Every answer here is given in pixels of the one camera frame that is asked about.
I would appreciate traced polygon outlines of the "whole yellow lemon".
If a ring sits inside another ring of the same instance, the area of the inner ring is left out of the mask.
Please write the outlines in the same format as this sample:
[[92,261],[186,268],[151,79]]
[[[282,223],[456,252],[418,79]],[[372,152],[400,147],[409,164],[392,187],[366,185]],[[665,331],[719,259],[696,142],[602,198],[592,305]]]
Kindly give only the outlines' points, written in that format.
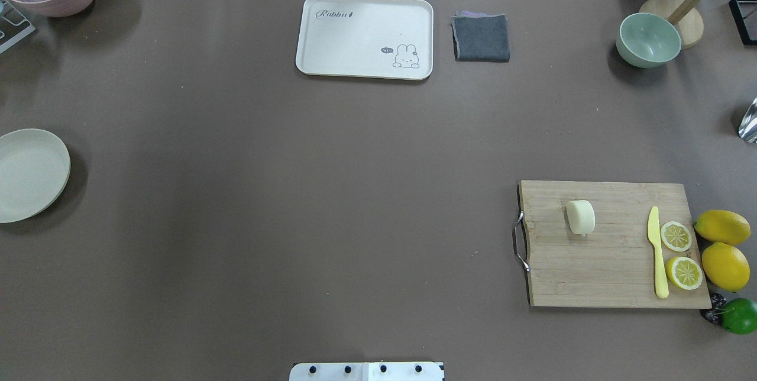
[[702,252],[702,267],[708,279],[728,292],[738,292],[750,279],[750,265],[735,246],[713,243]]
[[697,233],[711,243],[741,244],[751,235],[751,225],[741,214],[726,209],[709,209],[694,221]]

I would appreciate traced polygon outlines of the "metal ice scoop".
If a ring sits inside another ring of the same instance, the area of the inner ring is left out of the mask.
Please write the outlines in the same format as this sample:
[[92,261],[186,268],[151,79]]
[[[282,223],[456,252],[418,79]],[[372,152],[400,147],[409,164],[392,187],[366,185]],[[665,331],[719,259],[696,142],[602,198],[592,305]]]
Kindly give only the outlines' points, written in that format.
[[743,141],[756,144],[757,141],[757,98],[755,98],[748,106],[743,115],[740,125],[738,126],[736,133]]

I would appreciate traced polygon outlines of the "yellow plastic knife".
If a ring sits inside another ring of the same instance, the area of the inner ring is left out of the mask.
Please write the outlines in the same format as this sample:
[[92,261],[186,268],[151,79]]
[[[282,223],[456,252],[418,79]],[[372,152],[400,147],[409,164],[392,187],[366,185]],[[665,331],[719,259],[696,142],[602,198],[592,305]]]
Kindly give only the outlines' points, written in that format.
[[652,246],[652,265],[654,266],[654,292],[660,299],[669,297],[668,279],[662,254],[662,237],[659,224],[659,208],[652,206],[646,223],[647,240]]

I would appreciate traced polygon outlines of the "green lime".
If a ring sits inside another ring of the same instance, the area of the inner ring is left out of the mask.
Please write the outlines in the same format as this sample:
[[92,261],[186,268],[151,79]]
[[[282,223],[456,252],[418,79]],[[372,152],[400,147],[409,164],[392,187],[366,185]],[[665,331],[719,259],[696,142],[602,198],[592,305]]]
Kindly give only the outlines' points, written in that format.
[[722,327],[734,334],[746,335],[756,330],[755,301],[738,298],[722,308]]

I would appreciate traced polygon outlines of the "white cup rack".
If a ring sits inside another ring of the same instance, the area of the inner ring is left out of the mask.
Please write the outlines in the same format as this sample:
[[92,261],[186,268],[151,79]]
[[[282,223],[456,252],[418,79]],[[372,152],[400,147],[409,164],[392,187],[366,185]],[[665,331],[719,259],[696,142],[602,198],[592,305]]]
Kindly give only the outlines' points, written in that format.
[[21,11],[10,1],[1,0],[1,54],[35,31],[35,26]]

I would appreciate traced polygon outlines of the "white steamed bun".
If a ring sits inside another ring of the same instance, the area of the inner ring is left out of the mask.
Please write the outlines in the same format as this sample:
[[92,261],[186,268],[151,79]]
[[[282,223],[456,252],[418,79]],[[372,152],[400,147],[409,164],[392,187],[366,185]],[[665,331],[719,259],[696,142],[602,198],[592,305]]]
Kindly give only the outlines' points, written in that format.
[[594,232],[597,220],[594,206],[590,201],[568,201],[565,204],[565,213],[573,234],[587,235]]

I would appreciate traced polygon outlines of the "beige round plate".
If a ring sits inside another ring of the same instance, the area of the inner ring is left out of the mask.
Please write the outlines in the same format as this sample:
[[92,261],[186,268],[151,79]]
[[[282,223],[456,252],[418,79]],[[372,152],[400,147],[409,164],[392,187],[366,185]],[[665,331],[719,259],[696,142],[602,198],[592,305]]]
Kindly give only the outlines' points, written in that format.
[[1,222],[39,214],[62,194],[71,170],[64,142],[41,128],[22,128],[1,138]]

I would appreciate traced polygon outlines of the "black metal glass tray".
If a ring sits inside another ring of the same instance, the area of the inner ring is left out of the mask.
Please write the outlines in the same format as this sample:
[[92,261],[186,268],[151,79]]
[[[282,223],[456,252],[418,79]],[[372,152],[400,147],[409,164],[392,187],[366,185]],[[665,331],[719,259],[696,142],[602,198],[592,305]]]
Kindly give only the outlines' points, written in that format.
[[756,45],[756,0],[730,0],[730,12],[744,45]]

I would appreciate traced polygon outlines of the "mint green bowl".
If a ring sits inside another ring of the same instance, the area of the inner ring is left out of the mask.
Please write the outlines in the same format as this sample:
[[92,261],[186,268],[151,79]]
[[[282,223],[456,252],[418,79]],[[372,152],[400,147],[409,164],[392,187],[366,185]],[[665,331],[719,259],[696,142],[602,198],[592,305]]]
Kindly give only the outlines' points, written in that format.
[[616,50],[632,66],[650,69],[678,57],[681,36],[668,20],[649,12],[625,17],[616,36]]

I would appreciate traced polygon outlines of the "grey folded cloth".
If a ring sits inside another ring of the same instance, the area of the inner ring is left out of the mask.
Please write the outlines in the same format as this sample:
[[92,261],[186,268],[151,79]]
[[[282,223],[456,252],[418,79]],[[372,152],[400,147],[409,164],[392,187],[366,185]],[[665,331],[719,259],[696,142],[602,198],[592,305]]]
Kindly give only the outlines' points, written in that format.
[[508,26],[506,14],[457,12],[451,18],[456,59],[508,63],[511,58]]

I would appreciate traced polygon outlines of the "lemon half near knife tip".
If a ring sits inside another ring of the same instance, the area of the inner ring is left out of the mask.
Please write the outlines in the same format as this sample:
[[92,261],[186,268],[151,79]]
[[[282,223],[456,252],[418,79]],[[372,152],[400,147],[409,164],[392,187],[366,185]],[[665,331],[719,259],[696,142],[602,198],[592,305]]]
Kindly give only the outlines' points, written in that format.
[[660,227],[662,244],[676,252],[685,252],[691,249],[695,242],[695,235],[689,228],[680,222],[666,222]]

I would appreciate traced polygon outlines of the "wooden cup stand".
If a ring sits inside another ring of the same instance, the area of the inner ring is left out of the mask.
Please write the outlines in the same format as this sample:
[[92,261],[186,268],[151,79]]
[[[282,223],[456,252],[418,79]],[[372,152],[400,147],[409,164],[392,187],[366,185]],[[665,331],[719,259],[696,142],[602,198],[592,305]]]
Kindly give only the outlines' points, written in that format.
[[667,20],[678,30],[681,48],[690,49],[701,41],[704,34],[704,21],[697,4],[702,0],[648,0],[641,5],[639,12],[657,15]]

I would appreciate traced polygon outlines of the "bamboo cutting board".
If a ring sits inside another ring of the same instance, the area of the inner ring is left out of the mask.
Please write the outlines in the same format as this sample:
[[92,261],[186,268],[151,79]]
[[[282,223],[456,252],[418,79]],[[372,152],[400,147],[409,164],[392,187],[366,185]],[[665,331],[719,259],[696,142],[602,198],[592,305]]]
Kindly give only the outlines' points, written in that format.
[[[669,285],[669,297],[654,292],[654,250],[646,223],[652,206],[660,224],[692,227],[683,185],[676,183],[522,180],[513,249],[527,278],[532,306],[573,308],[704,309],[706,282],[694,291]],[[565,204],[587,200],[596,227],[573,234]]]

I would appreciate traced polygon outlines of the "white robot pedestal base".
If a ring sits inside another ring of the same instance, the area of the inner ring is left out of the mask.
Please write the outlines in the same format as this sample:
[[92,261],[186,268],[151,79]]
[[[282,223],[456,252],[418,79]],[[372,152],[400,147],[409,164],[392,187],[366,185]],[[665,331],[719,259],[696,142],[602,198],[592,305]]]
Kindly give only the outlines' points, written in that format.
[[321,362],[295,364],[289,380],[444,380],[432,361]]

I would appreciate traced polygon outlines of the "cream rabbit tray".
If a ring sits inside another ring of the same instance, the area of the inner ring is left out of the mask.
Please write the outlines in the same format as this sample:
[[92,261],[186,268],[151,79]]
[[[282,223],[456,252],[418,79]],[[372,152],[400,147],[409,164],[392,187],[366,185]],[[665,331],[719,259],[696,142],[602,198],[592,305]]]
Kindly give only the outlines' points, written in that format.
[[432,73],[434,10],[424,0],[305,0],[301,73],[424,80]]

